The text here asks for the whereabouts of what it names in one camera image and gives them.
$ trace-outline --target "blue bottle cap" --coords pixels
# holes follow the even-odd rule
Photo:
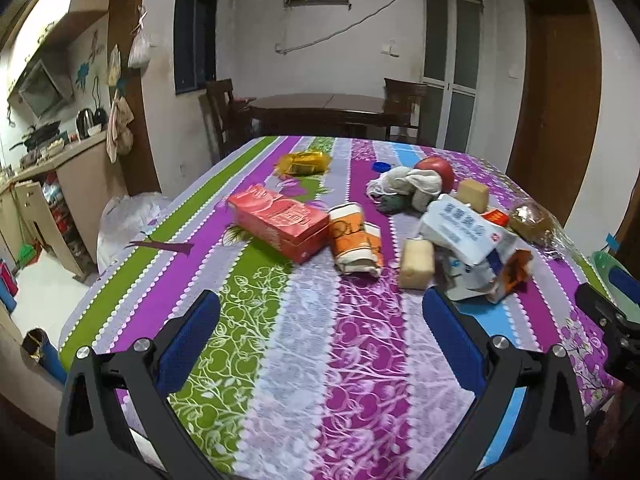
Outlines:
[[[391,164],[386,162],[374,162],[371,169],[377,173],[386,173],[391,169]]]

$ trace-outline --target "tablecloth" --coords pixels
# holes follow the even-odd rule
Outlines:
[[[275,176],[283,154],[306,149],[333,157],[327,174]],[[510,208],[527,196],[489,163],[463,153],[362,139],[254,139],[146,231],[182,245],[127,249],[92,286],[62,331],[63,364],[83,345],[112,352],[152,338],[208,288],[220,297],[220,322],[185,387],[169,400],[218,469],[252,479],[415,478],[474,397],[460,388],[422,319],[422,295],[397,287],[399,250],[415,234],[418,216],[380,214],[365,186],[378,176],[373,161],[412,166],[433,153],[451,163],[458,181],[487,184],[494,205]],[[297,266],[235,227],[226,198],[256,183],[321,208],[361,203],[367,221],[382,230],[382,276],[339,276],[328,249]],[[555,261],[531,250],[534,275],[524,290],[498,305],[473,300],[459,308],[521,348],[546,351],[561,342],[588,413],[612,381],[602,367],[602,332],[576,308],[574,292],[586,281],[606,290],[583,257]],[[505,417],[511,423],[515,397]],[[122,403],[135,426],[130,399]],[[509,430],[500,428],[503,441]]]

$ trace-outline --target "kitchen cabinet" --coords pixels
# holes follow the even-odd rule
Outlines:
[[[24,219],[26,242],[37,239],[43,246],[51,247],[60,263],[77,276],[82,277],[93,270],[88,267],[91,267],[90,260],[97,261],[98,232],[104,207],[112,198],[127,194],[120,164],[111,163],[105,142],[106,132],[74,142],[60,154],[21,171],[0,187],[0,232],[14,259],[22,243],[17,203]],[[56,209],[56,218],[42,192],[42,182],[47,175],[56,177],[68,208],[68,212],[60,213],[51,205]],[[11,184],[15,184],[16,203],[8,190]],[[68,222],[61,221],[61,215],[70,217],[77,235],[68,236],[64,228]],[[82,254],[88,253],[86,258],[79,256],[81,246],[84,246]]]
[[[40,183],[19,182],[15,186],[15,194],[25,221],[42,235],[45,245],[53,249],[63,267],[76,276],[83,276],[85,271],[76,262],[63,235],[58,230],[49,204],[42,194]]]
[[[9,247],[9,252],[16,262],[18,261],[18,253],[22,245],[20,224],[22,224],[25,241],[30,243],[33,240],[33,234],[28,231],[26,225],[18,218],[18,209],[15,206],[11,190],[5,189],[0,194],[0,232]]]
[[[0,302],[0,330],[5,330],[11,338],[18,343],[18,345],[22,344],[22,334],[20,333],[20,329],[14,323],[14,320],[11,319],[9,313],[4,306],[4,303]]]

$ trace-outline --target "dish towel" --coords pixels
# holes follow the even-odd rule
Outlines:
[[[118,155],[127,155],[131,151],[133,134],[127,128],[127,124],[133,119],[133,112],[127,100],[120,95],[120,90],[116,90],[107,127],[107,154],[112,163],[116,161]]]

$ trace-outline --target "wooden dining table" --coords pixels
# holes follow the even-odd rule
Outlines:
[[[379,97],[335,93],[281,94],[249,103],[250,114],[269,133],[308,124],[344,126],[348,134],[366,137],[367,126],[406,124],[406,109]]]

